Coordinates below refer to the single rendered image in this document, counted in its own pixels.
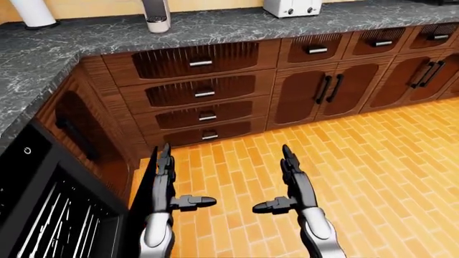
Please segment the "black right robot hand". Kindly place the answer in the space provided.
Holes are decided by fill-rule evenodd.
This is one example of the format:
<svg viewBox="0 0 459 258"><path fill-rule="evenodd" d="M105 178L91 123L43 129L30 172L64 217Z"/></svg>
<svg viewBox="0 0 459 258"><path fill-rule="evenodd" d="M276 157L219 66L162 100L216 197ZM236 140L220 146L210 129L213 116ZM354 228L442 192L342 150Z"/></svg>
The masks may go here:
<svg viewBox="0 0 459 258"><path fill-rule="evenodd" d="M282 179L288 187L287 197L275 197L252 207L255 214L286 214L290 210L301 211L318 207L316 195L307 174L301 170L300 161L294 152L284 144L283 158L280 160Z"/></svg>

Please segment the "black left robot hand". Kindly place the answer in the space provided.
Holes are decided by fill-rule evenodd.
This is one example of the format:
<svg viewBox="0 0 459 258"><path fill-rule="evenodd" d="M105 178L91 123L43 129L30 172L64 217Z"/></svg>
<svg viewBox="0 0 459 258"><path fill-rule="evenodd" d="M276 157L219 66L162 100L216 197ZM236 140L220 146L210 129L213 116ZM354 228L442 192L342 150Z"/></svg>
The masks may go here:
<svg viewBox="0 0 459 258"><path fill-rule="evenodd" d="M148 164L148 170L153 173L151 190L153 212L169 212L173 210L196 211L217 204L217 200L208 196L182 195L176 197L174 183L176 181L175 158L171 154L171 146L165 143L158 154L155 147Z"/></svg>

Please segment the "black dishwasher door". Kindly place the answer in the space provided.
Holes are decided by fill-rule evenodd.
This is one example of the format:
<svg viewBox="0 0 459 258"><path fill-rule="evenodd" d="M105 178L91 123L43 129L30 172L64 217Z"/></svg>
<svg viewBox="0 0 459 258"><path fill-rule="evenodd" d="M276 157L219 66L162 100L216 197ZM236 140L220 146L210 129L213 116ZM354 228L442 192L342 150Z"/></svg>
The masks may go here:
<svg viewBox="0 0 459 258"><path fill-rule="evenodd" d="M150 161L148 162L139 189L133 200L133 205L129 211L122 258L138 258L139 256L141 232L145 229L146 217L153 211L152 189L153 181L156 176L157 154L158 147L156 146L151 154Z"/></svg>

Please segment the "brown wooden cabinet door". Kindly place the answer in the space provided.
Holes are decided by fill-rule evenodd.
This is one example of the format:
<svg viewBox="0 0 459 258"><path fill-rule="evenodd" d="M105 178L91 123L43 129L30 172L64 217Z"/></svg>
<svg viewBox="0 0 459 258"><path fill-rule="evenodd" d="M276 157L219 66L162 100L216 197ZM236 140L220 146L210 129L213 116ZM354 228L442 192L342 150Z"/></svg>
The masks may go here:
<svg viewBox="0 0 459 258"><path fill-rule="evenodd" d="M337 68L326 74L332 76L332 80L322 104L318 105L315 120L331 120L359 113L393 59L388 56L338 62ZM344 75L344 80L333 102L327 102L326 98L333 92L339 74Z"/></svg>
<svg viewBox="0 0 459 258"><path fill-rule="evenodd" d="M89 161L71 137L57 128L58 116L70 120L94 145L100 155L96 161ZM81 68L71 72L34 117L124 204L128 203L135 169L133 151L86 72Z"/></svg>
<svg viewBox="0 0 459 258"><path fill-rule="evenodd" d="M459 50L448 49L431 62L445 61L445 66L437 73L427 87L416 87L406 98L406 103L419 104L436 100L454 79L459 77Z"/></svg>
<svg viewBox="0 0 459 258"><path fill-rule="evenodd" d="M277 70L266 129L313 122L318 111L316 93L326 74L337 65L333 62Z"/></svg>
<svg viewBox="0 0 459 258"><path fill-rule="evenodd" d="M444 51L398 54L370 94L360 113L370 113L403 104L413 90L410 85L419 69Z"/></svg>

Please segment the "black dishwasher body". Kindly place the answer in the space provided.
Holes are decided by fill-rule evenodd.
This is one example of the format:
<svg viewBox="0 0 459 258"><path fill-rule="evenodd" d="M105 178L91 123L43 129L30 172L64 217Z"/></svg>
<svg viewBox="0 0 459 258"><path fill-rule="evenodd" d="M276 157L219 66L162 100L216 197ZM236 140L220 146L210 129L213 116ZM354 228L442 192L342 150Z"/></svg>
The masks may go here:
<svg viewBox="0 0 459 258"><path fill-rule="evenodd" d="M48 183L61 176L75 179L119 215L116 258L121 258L126 207L35 122L0 155L0 258L8 258Z"/></svg>

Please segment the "wide brown wooden drawer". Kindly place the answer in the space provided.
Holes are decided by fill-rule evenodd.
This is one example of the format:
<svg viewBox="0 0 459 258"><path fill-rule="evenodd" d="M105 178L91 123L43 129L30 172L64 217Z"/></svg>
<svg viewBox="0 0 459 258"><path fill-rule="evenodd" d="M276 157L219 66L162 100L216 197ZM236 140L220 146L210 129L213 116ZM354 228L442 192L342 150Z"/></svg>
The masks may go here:
<svg viewBox="0 0 459 258"><path fill-rule="evenodd" d="M231 42L175 49L155 49L103 55L120 87L275 68L281 40ZM190 67L190 62L211 59L212 65Z"/></svg>
<svg viewBox="0 0 459 258"><path fill-rule="evenodd" d="M132 85L119 90L132 113L147 113L204 102L269 95L274 78L275 70L259 70L188 81ZM214 96L194 96L196 92L210 90L215 91Z"/></svg>
<svg viewBox="0 0 459 258"><path fill-rule="evenodd" d="M165 130L176 130L192 126L226 122L240 118L258 118L267 115L270 104L270 96L257 96L239 100L228 100L212 104L195 105L194 107L182 107L140 113L134 115L134 119L141 132L145 135L162 133ZM215 114L216 120L200 122L200 114Z"/></svg>
<svg viewBox="0 0 459 258"><path fill-rule="evenodd" d="M162 146L165 143L169 143L172 147L180 147L233 137L241 137L254 133L262 133L265 130L265 124L266 117L249 118L224 123L208 124L205 126L199 126L198 128L173 130L167 133L159 133L158 135L147 135L144 139L145 142L151 146ZM214 134L219 135L219 137L212 140L202 140L203 135Z"/></svg>

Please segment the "small brown wooden drawer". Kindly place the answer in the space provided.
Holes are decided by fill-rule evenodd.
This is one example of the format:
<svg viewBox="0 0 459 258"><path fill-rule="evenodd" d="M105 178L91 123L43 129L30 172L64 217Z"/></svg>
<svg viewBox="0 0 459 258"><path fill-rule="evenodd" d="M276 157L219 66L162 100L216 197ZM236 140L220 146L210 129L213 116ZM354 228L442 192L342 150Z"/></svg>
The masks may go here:
<svg viewBox="0 0 459 258"><path fill-rule="evenodd" d="M447 40L429 40L435 34L449 34ZM414 27L411 35L399 53L414 53L447 49L459 36L459 22L419 25Z"/></svg>
<svg viewBox="0 0 459 258"><path fill-rule="evenodd" d="M342 59L351 32L317 34L281 40L278 68L294 68L338 62ZM327 53L308 54L309 47L327 47Z"/></svg>
<svg viewBox="0 0 459 258"><path fill-rule="evenodd" d="M399 53L413 29L413 27L395 27L353 32L344 52L343 59L395 55ZM373 47L373 42L377 40L392 40L393 42L388 46Z"/></svg>

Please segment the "gray marble countertop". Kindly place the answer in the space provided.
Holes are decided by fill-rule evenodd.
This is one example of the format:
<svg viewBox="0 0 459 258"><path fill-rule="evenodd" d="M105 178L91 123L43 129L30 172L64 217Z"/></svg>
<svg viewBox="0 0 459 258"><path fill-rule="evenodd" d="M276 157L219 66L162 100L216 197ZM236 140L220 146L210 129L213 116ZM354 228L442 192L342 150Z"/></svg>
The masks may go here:
<svg viewBox="0 0 459 258"><path fill-rule="evenodd" d="M459 5L365 0L289 19L245 8L179 12L171 20L163 34L150 33L139 15L68 19L39 31L0 25L0 154L85 56L459 22Z"/></svg>

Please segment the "white and silver canister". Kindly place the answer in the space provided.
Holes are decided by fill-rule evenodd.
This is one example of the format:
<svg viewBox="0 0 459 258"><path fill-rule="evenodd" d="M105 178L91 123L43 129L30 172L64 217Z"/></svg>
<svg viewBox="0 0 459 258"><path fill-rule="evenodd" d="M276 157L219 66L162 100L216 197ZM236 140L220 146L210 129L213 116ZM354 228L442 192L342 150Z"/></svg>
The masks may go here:
<svg viewBox="0 0 459 258"><path fill-rule="evenodd" d="M171 28L171 14L168 0L141 0L148 30L162 34Z"/></svg>

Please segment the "white toaster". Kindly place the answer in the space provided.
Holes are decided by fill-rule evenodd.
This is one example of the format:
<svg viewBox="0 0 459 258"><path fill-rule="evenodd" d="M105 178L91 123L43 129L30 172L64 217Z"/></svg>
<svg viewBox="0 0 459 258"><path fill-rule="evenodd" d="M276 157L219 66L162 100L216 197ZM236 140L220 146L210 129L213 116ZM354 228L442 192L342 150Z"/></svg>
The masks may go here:
<svg viewBox="0 0 459 258"><path fill-rule="evenodd" d="M278 19L297 16L317 16L322 0L263 0L263 9Z"/></svg>

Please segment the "white paper towel roll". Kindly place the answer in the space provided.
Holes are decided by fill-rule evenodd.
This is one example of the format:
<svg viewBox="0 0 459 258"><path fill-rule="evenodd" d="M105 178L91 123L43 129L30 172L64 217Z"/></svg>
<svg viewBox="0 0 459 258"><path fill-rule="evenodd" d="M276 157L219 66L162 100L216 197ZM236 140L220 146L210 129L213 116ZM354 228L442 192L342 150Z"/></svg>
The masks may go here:
<svg viewBox="0 0 459 258"><path fill-rule="evenodd" d="M16 9L27 30L40 30L60 25L44 0L9 0Z"/></svg>

